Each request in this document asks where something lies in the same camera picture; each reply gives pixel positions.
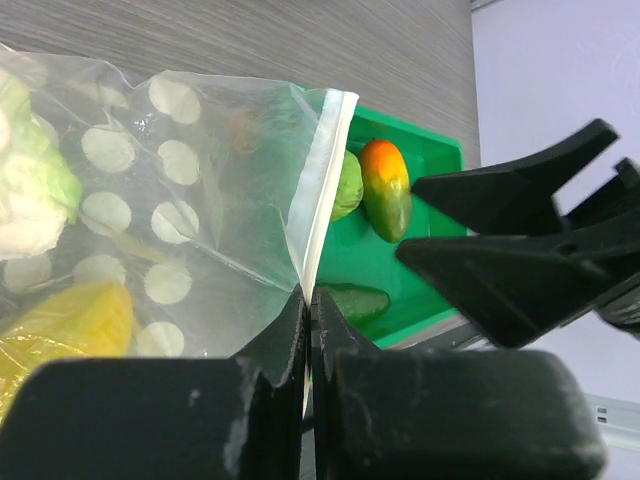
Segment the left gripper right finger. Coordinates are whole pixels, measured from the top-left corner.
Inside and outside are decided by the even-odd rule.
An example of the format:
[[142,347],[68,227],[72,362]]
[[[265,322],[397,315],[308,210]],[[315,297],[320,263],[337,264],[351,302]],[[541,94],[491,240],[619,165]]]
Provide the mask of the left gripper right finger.
[[330,293],[310,304],[320,479],[594,479],[605,442],[539,350],[383,350]]

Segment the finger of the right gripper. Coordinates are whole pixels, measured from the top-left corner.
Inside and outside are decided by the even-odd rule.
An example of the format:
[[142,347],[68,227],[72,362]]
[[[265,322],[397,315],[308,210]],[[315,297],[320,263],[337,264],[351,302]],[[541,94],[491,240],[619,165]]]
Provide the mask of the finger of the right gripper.
[[499,347],[523,347],[589,311],[639,334],[636,214],[543,236],[407,239],[396,256]]
[[547,235],[561,231],[554,194],[618,140],[594,119],[567,138],[510,162],[421,177],[412,193],[480,235]]

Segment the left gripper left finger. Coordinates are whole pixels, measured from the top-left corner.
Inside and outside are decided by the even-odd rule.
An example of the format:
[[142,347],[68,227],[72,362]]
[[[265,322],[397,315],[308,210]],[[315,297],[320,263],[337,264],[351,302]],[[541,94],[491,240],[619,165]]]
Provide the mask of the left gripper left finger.
[[227,359],[88,358],[31,374],[1,427],[5,479],[294,479],[306,305]]

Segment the dark green fake cucumber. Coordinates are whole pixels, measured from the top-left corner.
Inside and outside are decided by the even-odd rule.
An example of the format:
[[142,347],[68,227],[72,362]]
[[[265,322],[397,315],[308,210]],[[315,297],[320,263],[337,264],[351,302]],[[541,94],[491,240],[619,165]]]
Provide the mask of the dark green fake cucumber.
[[383,290],[352,283],[320,283],[352,325],[363,328],[385,314],[391,305]]

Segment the orange fake fruit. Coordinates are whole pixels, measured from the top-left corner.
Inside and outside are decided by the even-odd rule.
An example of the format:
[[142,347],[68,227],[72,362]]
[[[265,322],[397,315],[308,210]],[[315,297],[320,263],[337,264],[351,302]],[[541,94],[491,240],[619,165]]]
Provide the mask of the orange fake fruit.
[[412,214],[408,169],[400,150],[390,141],[373,139],[359,156],[363,203],[374,231],[388,243],[406,235]]

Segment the light green fake vegetable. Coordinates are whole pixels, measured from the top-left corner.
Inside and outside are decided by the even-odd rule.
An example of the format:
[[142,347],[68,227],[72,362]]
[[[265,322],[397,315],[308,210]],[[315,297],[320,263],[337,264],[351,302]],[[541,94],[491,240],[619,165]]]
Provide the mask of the light green fake vegetable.
[[361,166],[355,154],[345,151],[330,221],[335,222],[354,211],[363,198]]

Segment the yellow fake pepper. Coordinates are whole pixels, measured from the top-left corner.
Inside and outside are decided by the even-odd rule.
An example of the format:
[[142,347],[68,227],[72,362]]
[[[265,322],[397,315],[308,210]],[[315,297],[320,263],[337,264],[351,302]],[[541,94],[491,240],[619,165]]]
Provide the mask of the yellow fake pepper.
[[74,285],[17,318],[1,333],[1,416],[46,362],[126,355],[134,321],[128,289],[111,282]]

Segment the clear zip top bag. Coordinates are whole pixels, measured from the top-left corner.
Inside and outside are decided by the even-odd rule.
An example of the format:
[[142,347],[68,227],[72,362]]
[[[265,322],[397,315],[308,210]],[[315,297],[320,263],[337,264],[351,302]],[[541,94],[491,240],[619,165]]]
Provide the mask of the clear zip top bag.
[[1,258],[1,333],[77,284],[124,285],[126,355],[227,357],[312,289],[358,96],[3,49],[80,180],[76,221]]

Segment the white fake cauliflower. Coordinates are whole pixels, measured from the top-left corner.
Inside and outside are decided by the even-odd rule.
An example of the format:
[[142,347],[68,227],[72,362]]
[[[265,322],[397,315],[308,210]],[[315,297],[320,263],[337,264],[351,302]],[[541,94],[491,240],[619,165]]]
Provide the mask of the white fake cauliflower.
[[77,218],[80,180],[32,111],[29,88],[1,72],[1,258],[53,249]]

